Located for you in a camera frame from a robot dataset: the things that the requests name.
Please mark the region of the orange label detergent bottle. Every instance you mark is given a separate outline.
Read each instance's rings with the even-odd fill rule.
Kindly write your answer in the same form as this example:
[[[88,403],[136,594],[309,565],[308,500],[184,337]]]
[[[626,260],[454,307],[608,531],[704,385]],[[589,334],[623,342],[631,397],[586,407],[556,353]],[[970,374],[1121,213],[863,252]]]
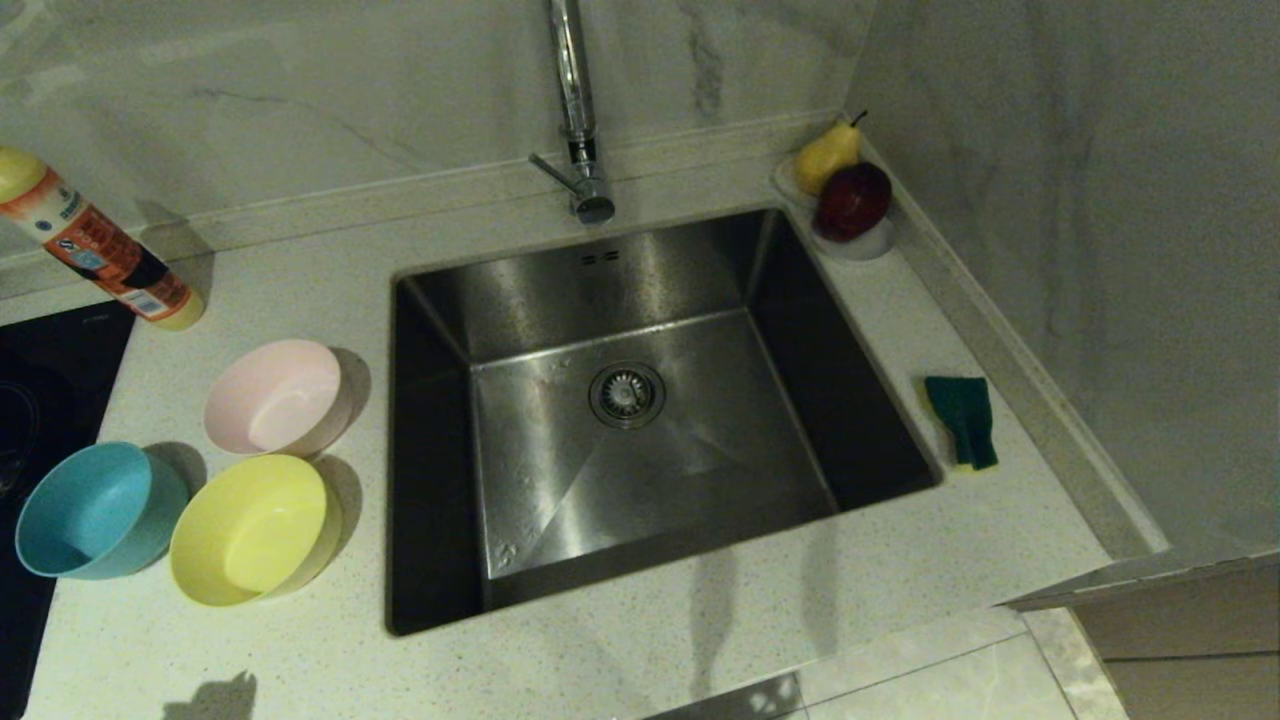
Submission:
[[[205,301],[33,154],[0,146],[0,219],[77,275],[165,331],[198,322]]]

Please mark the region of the metal sink drain strainer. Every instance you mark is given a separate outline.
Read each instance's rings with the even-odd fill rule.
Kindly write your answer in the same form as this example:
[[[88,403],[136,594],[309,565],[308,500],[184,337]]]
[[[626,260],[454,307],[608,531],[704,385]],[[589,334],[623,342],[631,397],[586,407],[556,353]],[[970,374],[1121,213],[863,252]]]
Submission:
[[[605,427],[639,429],[655,420],[666,404],[666,383],[643,363],[617,363],[602,369],[588,389],[591,414]]]

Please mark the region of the stainless steel sink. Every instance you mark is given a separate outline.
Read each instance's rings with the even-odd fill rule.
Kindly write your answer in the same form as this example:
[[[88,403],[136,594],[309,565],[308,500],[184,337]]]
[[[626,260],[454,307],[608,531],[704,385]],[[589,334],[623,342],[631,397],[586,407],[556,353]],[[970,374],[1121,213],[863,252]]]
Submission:
[[[649,424],[595,419],[643,363]],[[936,487],[902,405],[767,208],[399,278],[387,629],[412,635]]]

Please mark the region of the green and yellow sponge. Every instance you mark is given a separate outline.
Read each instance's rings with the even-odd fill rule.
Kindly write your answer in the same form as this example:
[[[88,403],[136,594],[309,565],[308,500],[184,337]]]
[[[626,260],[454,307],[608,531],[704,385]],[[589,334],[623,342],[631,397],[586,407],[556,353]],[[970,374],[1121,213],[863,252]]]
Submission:
[[[948,432],[955,462],[980,471],[998,465],[989,384],[982,377],[927,375],[925,396]]]

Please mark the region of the white fruit tray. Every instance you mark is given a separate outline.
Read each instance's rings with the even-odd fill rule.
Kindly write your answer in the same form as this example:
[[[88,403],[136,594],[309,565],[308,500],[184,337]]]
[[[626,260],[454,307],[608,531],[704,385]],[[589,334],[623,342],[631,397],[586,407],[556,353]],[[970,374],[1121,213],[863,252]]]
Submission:
[[[893,247],[897,227],[890,215],[849,242],[833,242],[818,236],[812,228],[812,220],[817,217],[818,197],[804,193],[797,187],[794,160],[794,154],[785,155],[773,170],[772,182],[788,202],[803,210],[809,236],[820,252],[844,263],[869,263],[884,256]]]

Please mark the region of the dark red apple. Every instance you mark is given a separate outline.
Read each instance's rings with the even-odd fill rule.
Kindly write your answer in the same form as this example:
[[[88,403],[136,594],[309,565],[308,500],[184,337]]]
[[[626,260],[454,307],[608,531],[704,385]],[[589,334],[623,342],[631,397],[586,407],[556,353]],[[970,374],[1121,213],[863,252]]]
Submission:
[[[892,200],[888,174],[870,161],[844,167],[824,183],[812,222],[813,231],[836,243],[847,243],[873,229]]]

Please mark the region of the yellow pear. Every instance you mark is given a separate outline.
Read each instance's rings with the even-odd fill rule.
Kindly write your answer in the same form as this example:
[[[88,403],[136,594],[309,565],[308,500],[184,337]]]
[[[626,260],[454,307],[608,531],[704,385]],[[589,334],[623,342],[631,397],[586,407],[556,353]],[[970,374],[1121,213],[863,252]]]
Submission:
[[[863,140],[860,122],[868,114],[863,110],[851,120],[833,123],[799,151],[794,160],[794,179],[800,192],[818,196],[833,173],[859,161]]]

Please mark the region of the chrome faucet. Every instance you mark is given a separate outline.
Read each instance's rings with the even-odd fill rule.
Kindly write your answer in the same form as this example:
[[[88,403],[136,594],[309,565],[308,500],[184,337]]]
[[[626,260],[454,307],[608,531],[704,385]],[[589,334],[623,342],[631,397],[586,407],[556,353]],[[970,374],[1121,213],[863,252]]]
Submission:
[[[611,181],[596,146],[596,118],[579,0],[547,0],[552,56],[562,110],[561,133],[570,172],[563,173],[535,152],[527,160],[570,193],[570,214],[584,225],[614,218]]]

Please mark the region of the pink plastic bowl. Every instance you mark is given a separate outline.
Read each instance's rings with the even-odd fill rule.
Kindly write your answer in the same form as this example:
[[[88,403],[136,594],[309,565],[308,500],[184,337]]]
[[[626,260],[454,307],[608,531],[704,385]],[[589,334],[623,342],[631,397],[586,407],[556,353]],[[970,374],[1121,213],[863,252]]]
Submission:
[[[355,410],[337,354],[310,340],[279,340],[238,357],[215,380],[204,429],[239,456],[310,457],[344,432]]]

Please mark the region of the yellow plastic bowl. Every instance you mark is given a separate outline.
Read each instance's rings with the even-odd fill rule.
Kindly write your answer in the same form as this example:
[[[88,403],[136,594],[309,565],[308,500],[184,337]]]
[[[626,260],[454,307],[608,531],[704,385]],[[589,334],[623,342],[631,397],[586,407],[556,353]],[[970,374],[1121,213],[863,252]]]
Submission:
[[[228,609],[307,585],[337,552],[344,511],[300,457],[260,455],[214,477],[172,536],[170,573],[188,600]]]

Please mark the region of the blue plastic bowl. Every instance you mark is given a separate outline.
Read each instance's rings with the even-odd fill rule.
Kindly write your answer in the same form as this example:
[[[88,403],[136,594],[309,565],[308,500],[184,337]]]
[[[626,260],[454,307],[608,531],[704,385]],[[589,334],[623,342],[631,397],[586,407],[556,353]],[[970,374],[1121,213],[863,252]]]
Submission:
[[[106,580],[168,550],[189,487],[168,461],[128,442],[79,450],[35,487],[15,524],[15,553],[36,577]]]

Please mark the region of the black induction cooktop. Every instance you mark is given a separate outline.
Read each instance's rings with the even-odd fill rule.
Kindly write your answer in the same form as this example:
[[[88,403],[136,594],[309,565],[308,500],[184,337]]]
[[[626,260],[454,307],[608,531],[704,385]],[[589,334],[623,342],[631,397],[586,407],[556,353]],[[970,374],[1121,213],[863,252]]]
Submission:
[[[97,439],[133,324],[105,302],[0,325],[0,720],[26,712],[56,585],[18,559],[20,510]]]

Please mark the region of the light wooden cabinet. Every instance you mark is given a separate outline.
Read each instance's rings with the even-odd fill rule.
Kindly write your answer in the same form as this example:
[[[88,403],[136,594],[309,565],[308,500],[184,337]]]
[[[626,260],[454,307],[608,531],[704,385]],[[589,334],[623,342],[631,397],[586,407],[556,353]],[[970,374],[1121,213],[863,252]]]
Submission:
[[[1280,565],[1073,612],[1132,720],[1280,720]]]

